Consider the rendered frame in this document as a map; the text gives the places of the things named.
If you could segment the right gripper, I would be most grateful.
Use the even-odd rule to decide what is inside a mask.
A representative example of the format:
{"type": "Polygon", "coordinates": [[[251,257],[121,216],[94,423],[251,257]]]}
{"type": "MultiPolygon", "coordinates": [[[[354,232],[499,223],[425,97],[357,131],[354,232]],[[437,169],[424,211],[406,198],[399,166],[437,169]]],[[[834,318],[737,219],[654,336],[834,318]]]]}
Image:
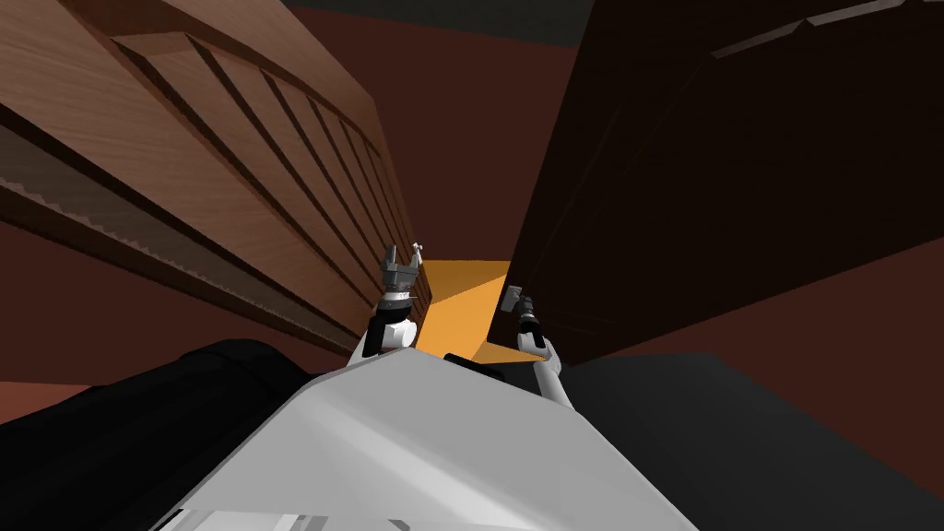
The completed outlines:
{"type": "Polygon", "coordinates": [[[508,286],[501,298],[501,311],[513,313],[519,320],[535,319],[532,300],[522,294],[519,287],[508,286]]]}

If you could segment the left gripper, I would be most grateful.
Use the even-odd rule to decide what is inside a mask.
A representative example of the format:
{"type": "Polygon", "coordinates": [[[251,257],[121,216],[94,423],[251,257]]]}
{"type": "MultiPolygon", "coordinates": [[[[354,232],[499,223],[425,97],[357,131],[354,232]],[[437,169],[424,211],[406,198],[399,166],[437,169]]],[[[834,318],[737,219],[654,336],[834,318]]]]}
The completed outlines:
{"type": "Polygon", "coordinates": [[[389,247],[383,257],[383,285],[385,299],[408,299],[410,291],[423,263],[423,245],[412,243],[412,256],[408,265],[399,265],[396,261],[396,248],[389,247]]]}

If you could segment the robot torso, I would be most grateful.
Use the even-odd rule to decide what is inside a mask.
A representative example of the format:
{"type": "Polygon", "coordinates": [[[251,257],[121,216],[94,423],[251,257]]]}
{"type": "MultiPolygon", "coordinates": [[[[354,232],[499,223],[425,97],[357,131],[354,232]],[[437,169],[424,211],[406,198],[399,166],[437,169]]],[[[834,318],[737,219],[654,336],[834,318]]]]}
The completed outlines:
{"type": "Polygon", "coordinates": [[[302,387],[153,531],[698,531],[574,409],[404,348],[302,387]]]}

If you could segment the dark brown wooden cupboard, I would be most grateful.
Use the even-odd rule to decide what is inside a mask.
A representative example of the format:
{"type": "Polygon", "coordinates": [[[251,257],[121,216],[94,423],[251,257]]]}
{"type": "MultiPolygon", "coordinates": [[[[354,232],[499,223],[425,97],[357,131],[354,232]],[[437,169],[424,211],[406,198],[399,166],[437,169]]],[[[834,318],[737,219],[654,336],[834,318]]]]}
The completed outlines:
{"type": "Polygon", "coordinates": [[[596,0],[507,281],[570,365],[944,238],[944,0],[596,0]]]}

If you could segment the brown wooden slatted cabinet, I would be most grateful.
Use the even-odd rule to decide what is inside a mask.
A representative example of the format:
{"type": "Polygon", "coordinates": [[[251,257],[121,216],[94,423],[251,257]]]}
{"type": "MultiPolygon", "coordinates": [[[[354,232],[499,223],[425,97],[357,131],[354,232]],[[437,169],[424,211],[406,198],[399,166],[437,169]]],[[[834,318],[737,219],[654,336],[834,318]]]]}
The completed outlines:
{"type": "Polygon", "coordinates": [[[280,0],[0,0],[0,220],[348,356],[414,231],[280,0]]]}

